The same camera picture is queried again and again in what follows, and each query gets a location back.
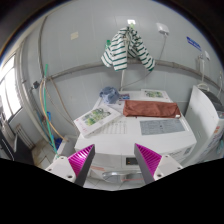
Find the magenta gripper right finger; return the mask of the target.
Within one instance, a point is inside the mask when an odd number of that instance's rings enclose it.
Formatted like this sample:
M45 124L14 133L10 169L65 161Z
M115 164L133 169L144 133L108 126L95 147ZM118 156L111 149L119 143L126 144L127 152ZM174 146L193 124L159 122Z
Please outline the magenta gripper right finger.
M146 184L182 169L182 166L171 156L160 155L139 144L134 145L134 154Z

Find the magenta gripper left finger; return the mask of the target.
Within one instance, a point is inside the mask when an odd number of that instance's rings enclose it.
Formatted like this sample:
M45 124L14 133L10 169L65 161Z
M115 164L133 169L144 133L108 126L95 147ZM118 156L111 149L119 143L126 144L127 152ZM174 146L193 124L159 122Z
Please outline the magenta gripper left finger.
M69 157L60 156L46 168L46 171L82 187L94 156L95 145L92 144Z

